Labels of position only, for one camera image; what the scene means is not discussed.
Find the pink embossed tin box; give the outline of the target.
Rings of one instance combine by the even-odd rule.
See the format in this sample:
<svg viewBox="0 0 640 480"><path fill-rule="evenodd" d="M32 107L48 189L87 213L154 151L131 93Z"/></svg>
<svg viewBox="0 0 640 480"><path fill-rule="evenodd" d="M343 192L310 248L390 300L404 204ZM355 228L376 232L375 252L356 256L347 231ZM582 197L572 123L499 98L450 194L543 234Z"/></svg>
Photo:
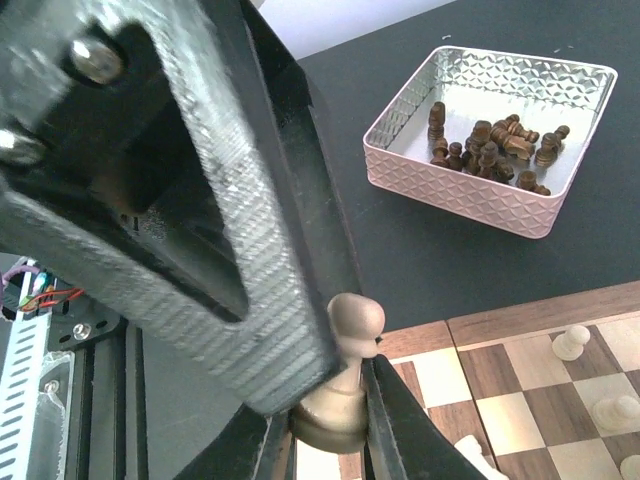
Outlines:
<svg viewBox="0 0 640 480"><path fill-rule="evenodd" d="M459 46L436 48L399 90L363 138L369 181L457 215L523 236L546 236L573 183L614 89L615 69ZM427 121L431 106L446 106L444 136L463 143L479 120L513 113L524 128L543 135L570 127L549 167L536 171L551 190L541 196L512 185L430 163Z"/></svg>

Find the light pawn near edge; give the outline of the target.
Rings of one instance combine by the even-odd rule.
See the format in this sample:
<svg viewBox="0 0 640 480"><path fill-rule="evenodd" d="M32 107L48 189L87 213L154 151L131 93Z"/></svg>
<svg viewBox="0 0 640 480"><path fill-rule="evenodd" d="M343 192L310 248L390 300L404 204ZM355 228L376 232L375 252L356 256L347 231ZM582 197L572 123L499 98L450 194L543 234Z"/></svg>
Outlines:
<svg viewBox="0 0 640 480"><path fill-rule="evenodd" d="M639 401L628 395L605 398L593 406L592 416L604 432L635 430L639 426Z"/></svg>

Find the pile of dark chess pieces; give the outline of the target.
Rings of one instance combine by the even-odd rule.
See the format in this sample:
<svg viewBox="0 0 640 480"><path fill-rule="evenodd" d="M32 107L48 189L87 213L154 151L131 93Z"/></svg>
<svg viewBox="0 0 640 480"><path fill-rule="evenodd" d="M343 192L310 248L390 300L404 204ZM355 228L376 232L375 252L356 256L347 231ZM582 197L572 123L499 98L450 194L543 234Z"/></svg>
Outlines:
<svg viewBox="0 0 640 480"><path fill-rule="evenodd" d="M463 143L449 142L445 136L446 106L435 102L427 121L430 163L440 168L512 185L520 190L549 196L551 190L540 184L536 171L515 170L517 161L533 162L536 167L551 166L560 156L570 127L560 125L543 135L524 128L513 113L494 123L479 120Z"/></svg>

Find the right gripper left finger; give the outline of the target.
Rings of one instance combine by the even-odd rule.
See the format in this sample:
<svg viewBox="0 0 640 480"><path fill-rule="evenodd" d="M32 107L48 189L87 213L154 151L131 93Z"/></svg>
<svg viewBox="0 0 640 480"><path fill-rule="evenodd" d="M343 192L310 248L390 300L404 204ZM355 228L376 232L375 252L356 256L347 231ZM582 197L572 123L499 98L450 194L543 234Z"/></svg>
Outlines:
<svg viewBox="0 0 640 480"><path fill-rule="evenodd" d="M285 480L295 477L295 439L287 412L263 417L242 406L178 480Z"/></svg>

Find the light pawn on board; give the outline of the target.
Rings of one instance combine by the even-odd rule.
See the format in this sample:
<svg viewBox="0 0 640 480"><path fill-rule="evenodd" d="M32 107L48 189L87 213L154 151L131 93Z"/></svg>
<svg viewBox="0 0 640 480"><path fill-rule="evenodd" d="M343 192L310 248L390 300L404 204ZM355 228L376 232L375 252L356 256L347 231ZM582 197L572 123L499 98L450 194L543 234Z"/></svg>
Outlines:
<svg viewBox="0 0 640 480"><path fill-rule="evenodd" d="M575 325L552 341L552 351L562 361L574 361L583 354L590 339L591 333L587 327Z"/></svg>

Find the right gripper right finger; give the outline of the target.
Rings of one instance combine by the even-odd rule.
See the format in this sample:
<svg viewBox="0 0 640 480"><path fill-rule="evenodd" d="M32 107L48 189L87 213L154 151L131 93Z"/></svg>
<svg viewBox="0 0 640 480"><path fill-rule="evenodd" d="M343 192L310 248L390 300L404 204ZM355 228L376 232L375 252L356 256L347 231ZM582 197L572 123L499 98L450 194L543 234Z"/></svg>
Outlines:
<svg viewBox="0 0 640 480"><path fill-rule="evenodd" d="M364 479L484 478L437 429L385 356L365 360L362 376L369 421Z"/></svg>

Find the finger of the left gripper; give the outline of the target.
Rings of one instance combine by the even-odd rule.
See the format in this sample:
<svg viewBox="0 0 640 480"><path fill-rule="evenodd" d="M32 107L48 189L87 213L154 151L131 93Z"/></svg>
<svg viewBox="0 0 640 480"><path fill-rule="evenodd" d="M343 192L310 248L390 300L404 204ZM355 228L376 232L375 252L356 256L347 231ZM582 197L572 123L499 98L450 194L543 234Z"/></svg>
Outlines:
<svg viewBox="0 0 640 480"><path fill-rule="evenodd" d="M237 1L1 5L1 243L201 362L258 413L335 375L252 265Z"/></svg>
<svg viewBox="0 0 640 480"><path fill-rule="evenodd" d="M360 290L352 242L327 165L322 105L314 85L248 1L234 4L234 89L251 140L259 182L261 234L252 265L275 285L260 286L295 308L304 353L336 360L339 347L327 308L338 294Z"/></svg>

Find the wooden chess board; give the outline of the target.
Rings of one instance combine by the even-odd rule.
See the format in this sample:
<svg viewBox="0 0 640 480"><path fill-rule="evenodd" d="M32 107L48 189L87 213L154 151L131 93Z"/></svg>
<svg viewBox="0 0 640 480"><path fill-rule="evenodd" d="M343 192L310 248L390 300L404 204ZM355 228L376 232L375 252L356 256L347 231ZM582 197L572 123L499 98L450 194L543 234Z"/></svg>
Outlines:
<svg viewBox="0 0 640 480"><path fill-rule="evenodd" d="M591 333L562 361L552 341ZM476 437L512 479L617 479L639 453L639 427L599 429L593 406L639 394L635 282L386 333L380 349L444 437Z"/></svg>

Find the light chess bishop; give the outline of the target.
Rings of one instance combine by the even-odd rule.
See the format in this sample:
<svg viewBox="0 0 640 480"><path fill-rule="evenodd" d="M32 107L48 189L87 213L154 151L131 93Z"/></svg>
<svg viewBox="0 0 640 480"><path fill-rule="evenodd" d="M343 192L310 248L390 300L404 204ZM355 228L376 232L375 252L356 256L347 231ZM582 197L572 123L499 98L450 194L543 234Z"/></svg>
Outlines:
<svg viewBox="0 0 640 480"><path fill-rule="evenodd" d="M376 301L354 293L333 297L327 307L344 370L307 395L291 416L293 435L330 453L351 454L365 444L368 432L362 362L378 354L377 338L385 313Z"/></svg>

